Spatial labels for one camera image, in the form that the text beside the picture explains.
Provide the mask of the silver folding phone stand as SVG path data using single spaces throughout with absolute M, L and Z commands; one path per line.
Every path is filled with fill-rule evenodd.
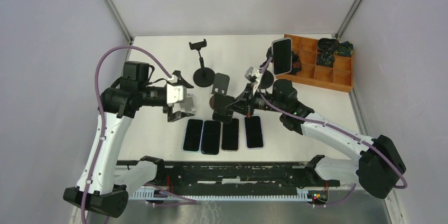
M 195 96 L 193 94 L 187 94 L 184 101 L 179 103 L 182 112 L 196 114 Z

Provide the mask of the black round-base stand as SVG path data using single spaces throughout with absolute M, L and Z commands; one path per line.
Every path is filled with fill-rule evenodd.
M 214 82 L 211 91 L 211 98 L 209 100 L 209 105 L 212 110 L 214 110 L 214 101 L 217 96 L 226 96 L 229 88 L 230 77 L 227 74 L 216 73 L 214 77 Z

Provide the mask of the black phone stand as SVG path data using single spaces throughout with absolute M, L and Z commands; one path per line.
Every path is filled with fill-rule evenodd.
M 189 42 L 189 47 L 191 50 L 196 50 L 199 55 L 200 68 L 196 70 L 193 74 L 193 81 L 198 87 L 210 87 L 214 83 L 215 72 L 204 65 L 204 58 L 201 55 L 201 49 L 207 46 L 206 39 L 200 42 L 192 43 Z
M 266 53 L 266 61 L 263 62 L 259 67 L 260 69 L 262 69 L 265 64 L 267 63 L 268 59 L 272 57 L 272 48 L 269 47 Z M 274 75 L 268 71 L 267 69 L 264 72 L 264 75 L 261 79 L 261 83 L 259 85 L 259 89 L 261 90 L 266 90 L 268 88 L 270 88 L 274 83 Z

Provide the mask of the black smartphone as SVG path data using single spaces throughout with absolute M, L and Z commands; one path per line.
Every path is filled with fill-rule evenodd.
M 203 124 L 201 153 L 218 155 L 221 139 L 221 122 L 206 120 Z

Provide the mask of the light blue smartphone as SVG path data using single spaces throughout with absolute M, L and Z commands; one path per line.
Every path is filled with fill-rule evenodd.
M 198 152 L 201 145 L 203 120 L 189 119 L 186 125 L 182 149 L 187 152 Z

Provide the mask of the black folding stand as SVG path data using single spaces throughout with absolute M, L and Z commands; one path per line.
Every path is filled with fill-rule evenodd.
M 231 96 L 214 95 L 212 119 L 221 123 L 231 123 L 233 111 L 227 109 L 227 106 L 233 103 L 234 100 L 234 97 Z

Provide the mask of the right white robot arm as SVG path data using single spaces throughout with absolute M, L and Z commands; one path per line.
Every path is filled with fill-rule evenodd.
M 312 167 L 305 171 L 305 179 L 312 186 L 325 180 L 348 181 L 379 199 L 385 199 L 393 189 L 408 187 L 405 163 L 389 137 L 374 138 L 331 122 L 300 102 L 289 80 L 276 80 L 271 93 L 255 90 L 249 83 L 238 97 L 225 96 L 215 103 L 216 108 L 246 117 L 256 109 L 278 112 L 286 129 L 316 139 L 347 157 L 314 158 Z

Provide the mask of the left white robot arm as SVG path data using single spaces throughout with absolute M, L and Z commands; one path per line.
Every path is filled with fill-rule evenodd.
M 168 122 L 192 114 L 173 111 L 174 104 L 186 101 L 187 90 L 193 86 L 175 70 L 163 87 L 150 86 L 150 70 L 145 62 L 128 61 L 123 75 L 100 94 L 97 132 L 85 169 L 76 186 L 67 188 L 63 198 L 81 209 L 118 218 L 129 197 L 145 183 L 161 185 L 166 179 L 164 161 L 144 156 L 124 174 L 115 177 L 123 140 L 143 106 L 161 107 Z

